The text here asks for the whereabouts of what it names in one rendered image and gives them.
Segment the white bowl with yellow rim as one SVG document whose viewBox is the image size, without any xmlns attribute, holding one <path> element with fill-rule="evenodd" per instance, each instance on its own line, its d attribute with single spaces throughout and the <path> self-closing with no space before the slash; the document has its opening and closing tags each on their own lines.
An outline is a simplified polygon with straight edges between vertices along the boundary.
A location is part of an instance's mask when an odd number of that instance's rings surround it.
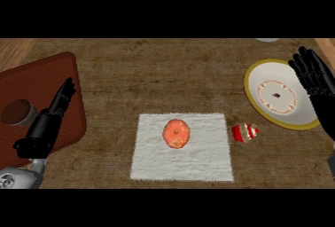
<svg viewBox="0 0 335 227">
<path fill-rule="evenodd" d="M 287 62 L 262 59 L 243 76 L 247 102 L 273 124 L 292 130 L 308 130 L 320 123 L 305 90 Z"/>
</svg>

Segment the red and white cupcake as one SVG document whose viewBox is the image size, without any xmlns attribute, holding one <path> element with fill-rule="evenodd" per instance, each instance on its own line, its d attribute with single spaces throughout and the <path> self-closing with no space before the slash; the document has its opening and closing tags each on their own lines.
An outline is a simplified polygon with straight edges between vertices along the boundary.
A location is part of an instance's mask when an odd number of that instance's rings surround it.
<svg viewBox="0 0 335 227">
<path fill-rule="evenodd" d="M 239 123 L 231 128 L 231 133 L 233 139 L 240 143 L 246 143 L 259 134 L 259 128 L 253 123 Z"/>
</svg>

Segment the brown woven table mat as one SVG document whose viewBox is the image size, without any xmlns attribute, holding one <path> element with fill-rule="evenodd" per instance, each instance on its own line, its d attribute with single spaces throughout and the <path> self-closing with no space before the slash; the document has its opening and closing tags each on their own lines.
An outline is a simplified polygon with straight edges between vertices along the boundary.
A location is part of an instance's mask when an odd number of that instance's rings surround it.
<svg viewBox="0 0 335 227">
<path fill-rule="evenodd" d="M 261 59 L 289 59 L 312 39 L 39 39 L 28 62 L 75 55 L 87 133 L 51 155 L 44 188 L 209 188 L 218 183 L 129 178 L 141 113 L 222 113 L 227 124 L 253 123 L 259 135 L 231 143 L 230 188 L 335 188 L 327 157 L 332 141 L 320 128 L 293 131 L 252 108 L 243 74 Z"/>
</svg>

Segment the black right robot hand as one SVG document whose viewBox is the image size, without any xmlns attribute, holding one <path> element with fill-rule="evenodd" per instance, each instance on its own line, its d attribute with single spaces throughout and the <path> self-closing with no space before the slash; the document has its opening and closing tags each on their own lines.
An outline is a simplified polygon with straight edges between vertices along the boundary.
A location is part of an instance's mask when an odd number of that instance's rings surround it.
<svg viewBox="0 0 335 227">
<path fill-rule="evenodd" d="M 320 126 L 335 140 L 335 76 L 315 52 L 304 46 L 287 64 L 305 89 Z"/>
</svg>

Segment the orange squash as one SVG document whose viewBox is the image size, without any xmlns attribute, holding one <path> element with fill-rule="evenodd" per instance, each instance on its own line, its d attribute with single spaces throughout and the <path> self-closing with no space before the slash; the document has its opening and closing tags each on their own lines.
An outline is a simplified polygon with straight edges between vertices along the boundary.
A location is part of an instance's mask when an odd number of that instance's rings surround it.
<svg viewBox="0 0 335 227">
<path fill-rule="evenodd" d="M 190 140 L 190 127 L 187 123 L 180 119 L 168 121 L 163 127 L 162 138 L 166 146 L 172 149 L 180 149 Z"/>
</svg>

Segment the reddish brown cutting board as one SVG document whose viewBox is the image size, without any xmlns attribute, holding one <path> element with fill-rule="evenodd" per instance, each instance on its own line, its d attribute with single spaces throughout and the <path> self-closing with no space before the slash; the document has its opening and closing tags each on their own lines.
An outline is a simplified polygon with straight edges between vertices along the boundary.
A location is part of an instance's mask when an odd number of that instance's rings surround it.
<svg viewBox="0 0 335 227">
<path fill-rule="evenodd" d="M 26 99 L 38 111 L 47 108 L 67 78 L 72 78 L 75 84 L 75 94 L 63 115 L 53 153 L 73 145 L 87 131 L 75 55 L 63 52 L 0 73 L 0 114 L 5 106 L 19 99 Z M 13 143 L 26 135 L 28 129 L 29 127 L 8 126 L 0 121 L 0 169 L 19 168 L 29 164 L 28 159 L 17 157 L 13 148 Z"/>
</svg>

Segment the white placemat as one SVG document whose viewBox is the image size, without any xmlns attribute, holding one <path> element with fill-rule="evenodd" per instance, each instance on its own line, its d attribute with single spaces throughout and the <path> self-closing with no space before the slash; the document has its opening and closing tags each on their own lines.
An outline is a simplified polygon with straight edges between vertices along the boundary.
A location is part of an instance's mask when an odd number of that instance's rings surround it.
<svg viewBox="0 0 335 227">
<path fill-rule="evenodd" d="M 171 148 L 162 133 L 182 120 L 190 138 Z M 132 151 L 131 180 L 233 182 L 225 116 L 221 113 L 141 113 Z"/>
</svg>

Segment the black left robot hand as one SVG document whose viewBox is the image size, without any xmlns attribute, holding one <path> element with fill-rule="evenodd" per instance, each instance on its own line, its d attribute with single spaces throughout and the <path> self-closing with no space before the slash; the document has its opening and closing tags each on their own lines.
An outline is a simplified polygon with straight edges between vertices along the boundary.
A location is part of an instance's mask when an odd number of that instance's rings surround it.
<svg viewBox="0 0 335 227">
<path fill-rule="evenodd" d="M 63 115 L 73 94 L 75 84 L 72 78 L 67 78 L 54 94 L 50 106 L 39 111 L 33 119 L 25 137 L 13 143 L 19 158 L 47 158 L 57 139 Z"/>
</svg>

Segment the grey cup with brown content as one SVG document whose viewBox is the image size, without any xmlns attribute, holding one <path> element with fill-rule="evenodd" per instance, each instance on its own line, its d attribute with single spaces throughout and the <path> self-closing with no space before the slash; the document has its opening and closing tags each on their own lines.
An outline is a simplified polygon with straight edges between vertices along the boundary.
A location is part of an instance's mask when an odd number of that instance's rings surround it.
<svg viewBox="0 0 335 227">
<path fill-rule="evenodd" d="M 25 127 L 32 122 L 38 115 L 36 107 L 26 99 L 17 99 L 5 108 L 0 115 L 0 121 L 7 126 Z"/>
</svg>

